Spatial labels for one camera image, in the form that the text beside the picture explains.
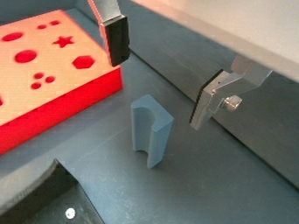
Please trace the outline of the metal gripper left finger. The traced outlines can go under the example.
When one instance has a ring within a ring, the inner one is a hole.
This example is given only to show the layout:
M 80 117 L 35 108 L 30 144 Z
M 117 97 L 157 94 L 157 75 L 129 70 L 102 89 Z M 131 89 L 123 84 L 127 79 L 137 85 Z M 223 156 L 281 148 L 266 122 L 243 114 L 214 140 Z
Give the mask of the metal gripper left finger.
M 130 37 L 127 16 L 121 12 L 118 0 L 89 0 L 105 39 L 109 61 L 119 66 L 130 57 Z

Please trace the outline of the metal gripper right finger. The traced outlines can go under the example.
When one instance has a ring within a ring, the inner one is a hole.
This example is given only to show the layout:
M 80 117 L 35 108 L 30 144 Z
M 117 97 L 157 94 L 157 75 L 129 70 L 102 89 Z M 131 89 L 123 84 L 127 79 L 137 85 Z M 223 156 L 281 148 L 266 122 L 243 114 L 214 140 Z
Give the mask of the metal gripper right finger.
M 221 108 L 234 111 L 242 103 L 239 95 L 258 88 L 271 73 L 270 68 L 238 55 L 231 73 L 222 71 L 201 92 L 191 126 L 198 130 Z

